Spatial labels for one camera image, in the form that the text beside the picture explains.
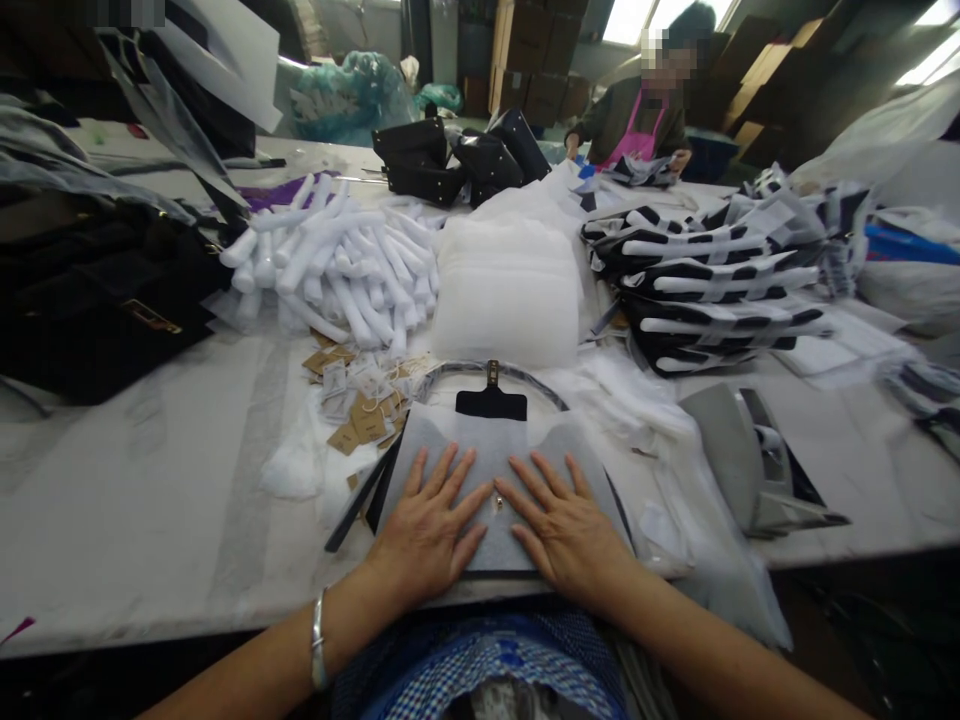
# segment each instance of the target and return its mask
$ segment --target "white table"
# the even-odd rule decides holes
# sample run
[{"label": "white table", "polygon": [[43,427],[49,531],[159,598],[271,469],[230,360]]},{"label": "white table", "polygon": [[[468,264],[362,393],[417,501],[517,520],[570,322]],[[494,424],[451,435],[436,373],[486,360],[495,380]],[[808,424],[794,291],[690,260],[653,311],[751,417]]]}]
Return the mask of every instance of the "white table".
[{"label": "white table", "polygon": [[[302,146],[261,143],[274,155]],[[336,155],[349,175],[379,167],[369,150],[310,151]],[[276,184],[305,170],[232,175],[239,185]],[[203,198],[185,171],[135,181]],[[354,190],[387,193],[377,185]],[[98,407],[60,409],[42,423],[23,422],[22,413],[2,422],[0,636],[25,616],[37,623],[0,658],[262,627],[346,573],[366,552],[369,531],[355,526],[340,553],[325,555],[339,505],[257,490],[260,467],[299,409],[309,352],[307,339],[214,336]],[[761,390],[825,501],[854,523],[758,543],[772,568],[960,542],[960,472],[873,385],[816,390],[766,358],[735,376],[678,387],[685,395],[731,379]],[[591,433],[625,503],[662,502],[648,460]],[[331,459],[327,481],[345,478],[362,459]],[[655,569],[681,572],[669,563]],[[472,583],[458,593],[501,590]]]}]

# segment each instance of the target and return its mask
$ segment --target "apron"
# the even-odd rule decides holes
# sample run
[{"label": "apron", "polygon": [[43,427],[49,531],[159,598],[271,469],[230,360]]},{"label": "apron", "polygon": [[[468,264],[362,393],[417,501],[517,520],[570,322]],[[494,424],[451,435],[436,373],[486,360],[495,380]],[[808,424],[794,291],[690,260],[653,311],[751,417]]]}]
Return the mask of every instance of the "apron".
[{"label": "apron", "polygon": [[617,144],[617,147],[613,149],[613,152],[610,153],[604,162],[599,163],[597,167],[603,169],[616,165],[617,161],[622,158],[624,155],[639,155],[641,160],[650,161],[653,160],[653,151],[656,148],[657,143],[657,128],[660,127],[660,121],[663,120],[663,113],[667,109],[666,105],[660,109],[660,114],[657,116],[657,122],[653,126],[653,134],[647,135],[646,133],[637,132],[633,129],[633,123],[637,119],[637,109],[640,107],[640,98],[643,96],[643,91],[637,93],[637,102],[633,104],[633,112],[630,113],[630,122],[627,123],[627,131],[623,134],[623,137],[620,138],[620,142]]}]

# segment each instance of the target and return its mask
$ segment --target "bangle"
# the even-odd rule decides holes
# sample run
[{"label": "bangle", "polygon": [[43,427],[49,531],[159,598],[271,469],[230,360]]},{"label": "bangle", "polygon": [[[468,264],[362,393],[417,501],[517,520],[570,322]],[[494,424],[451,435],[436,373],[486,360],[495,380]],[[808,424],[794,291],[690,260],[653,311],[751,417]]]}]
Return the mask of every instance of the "bangle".
[{"label": "bangle", "polygon": [[313,687],[321,692],[326,690],[327,685],[330,683],[330,679],[327,677],[327,670],[323,666],[323,630],[320,628],[320,620],[323,617],[323,594],[326,591],[326,587],[320,591],[320,597],[317,598],[317,604],[313,608],[313,642],[310,645],[313,655],[313,664],[311,667]]}]

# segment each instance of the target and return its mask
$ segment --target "blue plastic bag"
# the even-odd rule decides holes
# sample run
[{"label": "blue plastic bag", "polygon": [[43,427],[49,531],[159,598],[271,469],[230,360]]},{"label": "blue plastic bag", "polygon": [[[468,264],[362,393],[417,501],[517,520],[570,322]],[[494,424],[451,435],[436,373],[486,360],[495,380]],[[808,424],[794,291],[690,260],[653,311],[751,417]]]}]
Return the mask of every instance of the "blue plastic bag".
[{"label": "blue plastic bag", "polygon": [[371,147],[372,130],[420,117],[401,72],[374,52],[351,52],[339,67],[303,68],[290,98],[294,131],[314,142]]}]

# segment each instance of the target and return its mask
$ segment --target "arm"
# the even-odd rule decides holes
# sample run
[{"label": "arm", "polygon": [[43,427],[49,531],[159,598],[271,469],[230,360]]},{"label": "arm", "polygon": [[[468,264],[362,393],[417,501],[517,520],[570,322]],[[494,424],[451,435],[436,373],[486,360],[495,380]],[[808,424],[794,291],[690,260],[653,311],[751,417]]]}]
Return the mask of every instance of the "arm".
[{"label": "arm", "polygon": [[[404,613],[442,595],[460,577],[486,532],[461,530],[489,497],[489,484],[450,505],[473,465],[466,452],[447,473],[457,446],[447,448],[421,488],[426,448],[420,451],[390,516],[367,558],[324,594],[323,662],[332,678]],[[281,718],[313,692],[313,608],[308,605],[205,670],[141,717]]]},{"label": "arm", "polygon": [[571,160],[577,156],[578,147],[593,140],[603,130],[604,123],[607,122],[607,114],[610,112],[612,94],[610,89],[607,88],[603,97],[594,103],[580,119],[580,122],[567,133],[563,142],[567,148],[567,157]]},{"label": "arm", "polygon": [[679,110],[673,116],[673,122],[664,131],[663,142],[657,149],[657,155],[673,155],[673,162],[670,163],[670,169],[674,174],[679,175],[690,162],[693,153],[690,151],[690,141],[686,134],[687,119],[683,110]]},{"label": "arm", "polygon": [[542,456],[533,461],[546,482],[517,458],[511,466],[541,507],[501,478],[495,485],[530,524],[514,526],[514,535],[560,593],[619,627],[726,717],[866,717],[646,570],[593,502],[571,456],[572,488]]}]

